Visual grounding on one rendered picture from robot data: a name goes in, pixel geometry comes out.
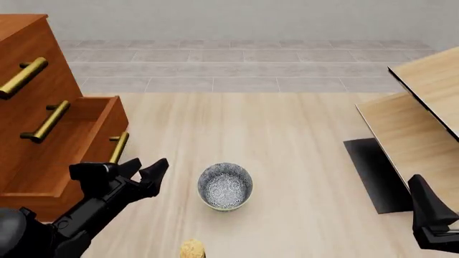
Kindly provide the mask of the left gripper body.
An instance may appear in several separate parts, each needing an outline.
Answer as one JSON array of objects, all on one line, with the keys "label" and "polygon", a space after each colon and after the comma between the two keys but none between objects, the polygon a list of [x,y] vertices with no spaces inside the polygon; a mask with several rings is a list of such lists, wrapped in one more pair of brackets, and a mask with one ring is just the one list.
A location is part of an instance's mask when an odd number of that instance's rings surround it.
[{"label": "left gripper body", "polygon": [[139,201],[156,197],[159,194],[159,180],[142,178],[140,182],[116,176],[115,180],[120,182],[120,186],[115,189],[115,201]]}]

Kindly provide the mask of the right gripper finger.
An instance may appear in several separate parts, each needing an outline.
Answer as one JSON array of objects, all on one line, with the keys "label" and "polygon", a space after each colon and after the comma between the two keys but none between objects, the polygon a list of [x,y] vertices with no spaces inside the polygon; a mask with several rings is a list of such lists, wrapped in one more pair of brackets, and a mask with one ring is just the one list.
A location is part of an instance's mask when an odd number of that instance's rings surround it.
[{"label": "right gripper finger", "polygon": [[412,197],[413,229],[449,226],[459,221],[459,214],[456,214],[437,197],[421,175],[413,175],[408,180],[408,186]]}]

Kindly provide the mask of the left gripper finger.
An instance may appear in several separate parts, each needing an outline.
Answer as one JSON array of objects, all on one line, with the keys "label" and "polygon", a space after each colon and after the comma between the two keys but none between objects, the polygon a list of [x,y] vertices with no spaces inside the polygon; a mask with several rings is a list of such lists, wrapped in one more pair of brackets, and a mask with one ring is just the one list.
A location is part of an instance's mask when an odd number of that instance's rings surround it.
[{"label": "left gripper finger", "polygon": [[141,176],[141,184],[153,184],[154,186],[160,186],[165,173],[169,169],[169,162],[166,158],[161,158],[156,161],[153,165],[140,169],[138,172]]},{"label": "left gripper finger", "polygon": [[141,161],[139,158],[133,158],[130,161],[126,161],[118,165],[118,179],[130,180],[139,169],[141,169]]}]

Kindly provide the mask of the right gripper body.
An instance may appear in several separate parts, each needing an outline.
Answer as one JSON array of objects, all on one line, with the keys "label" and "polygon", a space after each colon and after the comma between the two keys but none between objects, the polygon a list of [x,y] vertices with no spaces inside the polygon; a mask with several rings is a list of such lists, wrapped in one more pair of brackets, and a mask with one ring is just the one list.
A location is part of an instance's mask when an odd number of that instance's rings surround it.
[{"label": "right gripper body", "polygon": [[421,249],[459,251],[459,222],[450,225],[412,225],[413,235]]}]

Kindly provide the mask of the open wooden drawer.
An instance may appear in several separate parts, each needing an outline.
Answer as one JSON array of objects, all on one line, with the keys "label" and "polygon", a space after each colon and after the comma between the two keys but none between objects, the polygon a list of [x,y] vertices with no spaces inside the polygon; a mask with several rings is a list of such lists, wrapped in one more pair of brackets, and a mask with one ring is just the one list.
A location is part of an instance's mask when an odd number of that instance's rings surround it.
[{"label": "open wooden drawer", "polygon": [[119,96],[76,99],[42,143],[0,124],[0,207],[24,206],[54,221],[83,198],[69,166],[108,162],[127,127]]}]

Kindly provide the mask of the wooden cabinet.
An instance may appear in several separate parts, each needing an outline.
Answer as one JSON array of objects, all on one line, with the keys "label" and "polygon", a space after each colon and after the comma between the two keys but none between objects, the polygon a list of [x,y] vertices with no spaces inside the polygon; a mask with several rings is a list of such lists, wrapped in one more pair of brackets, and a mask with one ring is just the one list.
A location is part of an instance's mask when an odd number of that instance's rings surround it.
[{"label": "wooden cabinet", "polygon": [[0,42],[29,25],[47,22],[45,14],[0,14]]}]

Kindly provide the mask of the blue patterned bowl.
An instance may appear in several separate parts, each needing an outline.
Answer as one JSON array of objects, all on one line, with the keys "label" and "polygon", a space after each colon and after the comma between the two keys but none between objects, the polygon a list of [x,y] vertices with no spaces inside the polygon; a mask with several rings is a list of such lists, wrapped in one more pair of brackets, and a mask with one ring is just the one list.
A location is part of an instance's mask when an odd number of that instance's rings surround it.
[{"label": "blue patterned bowl", "polygon": [[238,210],[248,201],[253,181],[246,169],[235,163],[216,163],[204,169],[197,181],[201,200],[218,212]]}]

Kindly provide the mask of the pale wood slanted board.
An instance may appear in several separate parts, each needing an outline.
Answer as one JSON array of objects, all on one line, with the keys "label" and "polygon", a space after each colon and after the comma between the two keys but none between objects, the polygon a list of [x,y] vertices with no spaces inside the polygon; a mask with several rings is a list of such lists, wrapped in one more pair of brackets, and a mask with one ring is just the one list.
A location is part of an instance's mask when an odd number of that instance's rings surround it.
[{"label": "pale wood slanted board", "polygon": [[459,142],[414,98],[393,94],[356,108],[403,180],[419,174],[440,198],[459,195]]}]

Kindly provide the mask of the round tan bread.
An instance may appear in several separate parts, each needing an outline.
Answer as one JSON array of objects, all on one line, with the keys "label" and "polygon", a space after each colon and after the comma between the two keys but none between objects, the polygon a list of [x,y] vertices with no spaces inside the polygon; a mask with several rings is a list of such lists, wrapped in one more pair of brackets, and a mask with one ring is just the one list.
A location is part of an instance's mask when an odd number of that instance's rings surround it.
[{"label": "round tan bread", "polygon": [[179,255],[180,258],[206,258],[204,245],[196,239],[183,242],[180,246]]}]

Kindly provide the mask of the pale wood panel black edge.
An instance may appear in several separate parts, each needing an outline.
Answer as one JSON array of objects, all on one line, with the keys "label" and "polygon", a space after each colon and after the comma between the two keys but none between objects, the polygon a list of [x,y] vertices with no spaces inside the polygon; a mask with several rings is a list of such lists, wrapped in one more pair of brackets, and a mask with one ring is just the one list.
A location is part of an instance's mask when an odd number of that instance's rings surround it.
[{"label": "pale wood panel black edge", "polygon": [[387,69],[459,142],[459,47]]}]

